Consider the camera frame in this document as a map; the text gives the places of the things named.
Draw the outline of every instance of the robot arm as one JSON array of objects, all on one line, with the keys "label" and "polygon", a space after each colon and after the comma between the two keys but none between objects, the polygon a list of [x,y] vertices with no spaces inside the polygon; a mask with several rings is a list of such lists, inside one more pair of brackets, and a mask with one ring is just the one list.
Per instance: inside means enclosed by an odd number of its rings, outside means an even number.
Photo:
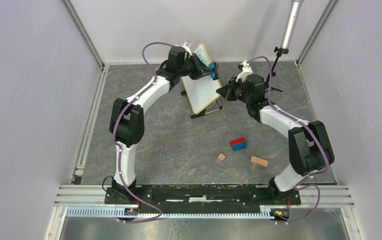
[{"label": "robot arm", "polygon": [[320,121],[309,122],[281,110],[275,103],[269,104],[265,97],[264,78],[253,74],[247,61],[238,66],[241,73],[233,76],[227,85],[216,90],[228,101],[245,103],[248,114],[256,121],[269,125],[288,138],[290,165],[271,179],[269,188],[273,196],[290,191],[308,175],[324,169],[325,161],[314,140],[302,124],[306,125],[320,142],[329,164],[334,162],[334,153],[325,126]]},{"label": "robot arm", "polygon": [[209,68],[190,51],[186,44],[171,47],[167,60],[161,64],[156,73],[157,76],[153,76],[137,93],[126,99],[118,98],[113,103],[109,126],[111,133],[114,131],[119,115],[127,108],[116,130],[115,140],[119,145],[116,145],[115,185],[112,186],[122,194],[125,194],[125,188],[119,169],[122,169],[125,184],[128,187],[134,185],[136,179],[135,153],[145,131],[144,114],[151,105],[175,87],[181,77],[189,76],[191,79],[197,80],[210,75],[214,80],[219,78],[217,64],[214,62]]}]

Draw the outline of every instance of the black cable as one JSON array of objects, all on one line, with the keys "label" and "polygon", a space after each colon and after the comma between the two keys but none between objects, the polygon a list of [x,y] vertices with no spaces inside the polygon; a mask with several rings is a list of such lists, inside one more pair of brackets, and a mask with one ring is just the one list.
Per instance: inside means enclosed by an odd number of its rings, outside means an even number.
[{"label": "black cable", "polygon": [[104,178],[104,180],[103,180],[102,183],[101,183],[101,187],[102,187],[102,189],[104,190],[104,192],[106,192],[106,193],[107,193],[107,190],[104,189],[104,183],[106,182],[106,180],[107,180],[108,178],[111,178],[112,181],[115,180],[115,178],[114,178],[113,176],[110,176],[110,175],[108,175],[108,176],[106,176],[106,177]]},{"label": "black cable", "polygon": [[[271,73],[273,74],[273,76],[275,77],[275,73],[274,73],[274,69],[275,69],[275,66],[277,65],[277,62],[278,62],[278,59],[279,59],[280,57],[277,55],[276,56],[276,59],[275,59],[275,62],[273,63],[273,65],[272,65],[272,69],[271,69]],[[269,86],[269,81],[271,80],[271,73],[268,73],[267,74],[267,77],[266,77],[266,81],[264,82],[264,85],[265,86]]]}]

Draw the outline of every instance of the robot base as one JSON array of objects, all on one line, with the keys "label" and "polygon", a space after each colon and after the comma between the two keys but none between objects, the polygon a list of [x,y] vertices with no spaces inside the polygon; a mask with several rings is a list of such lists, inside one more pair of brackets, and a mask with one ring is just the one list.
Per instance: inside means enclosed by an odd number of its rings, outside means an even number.
[{"label": "robot base", "polygon": [[[105,204],[127,204],[131,201],[117,193],[109,194]],[[134,194],[157,206],[164,214],[236,214],[260,213],[260,206],[300,205],[300,194],[290,190],[287,195],[272,198],[267,185],[256,184],[196,184],[196,185],[137,185]],[[140,214],[156,214],[147,205],[139,205]]]}]

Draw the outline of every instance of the whiteboard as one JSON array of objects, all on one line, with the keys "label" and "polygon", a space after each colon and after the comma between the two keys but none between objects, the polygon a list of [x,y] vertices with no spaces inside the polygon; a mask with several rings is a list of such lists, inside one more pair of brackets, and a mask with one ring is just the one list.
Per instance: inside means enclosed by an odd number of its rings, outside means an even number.
[{"label": "whiteboard", "polygon": [[[200,43],[194,52],[206,66],[209,66],[212,62],[203,43]],[[216,93],[216,89],[222,87],[219,79],[213,80],[210,75],[197,80],[192,80],[189,76],[184,76],[181,79],[192,112],[196,115],[205,110],[220,97],[220,95]]]}]

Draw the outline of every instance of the small wooden cube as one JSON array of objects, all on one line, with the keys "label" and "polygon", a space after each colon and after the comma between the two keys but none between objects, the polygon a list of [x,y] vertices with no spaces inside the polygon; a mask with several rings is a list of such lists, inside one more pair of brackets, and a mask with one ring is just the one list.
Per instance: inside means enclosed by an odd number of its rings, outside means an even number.
[{"label": "small wooden cube", "polygon": [[223,155],[222,153],[221,153],[219,156],[217,156],[217,160],[219,160],[219,161],[221,161],[221,162],[222,162],[225,158],[226,158],[226,156]]},{"label": "small wooden cube", "polygon": [[263,166],[265,168],[267,168],[268,164],[269,164],[269,162],[266,161],[265,159],[261,159],[261,158],[258,158],[256,156],[252,156],[250,162],[252,162],[254,164],[261,165],[261,166]]}]

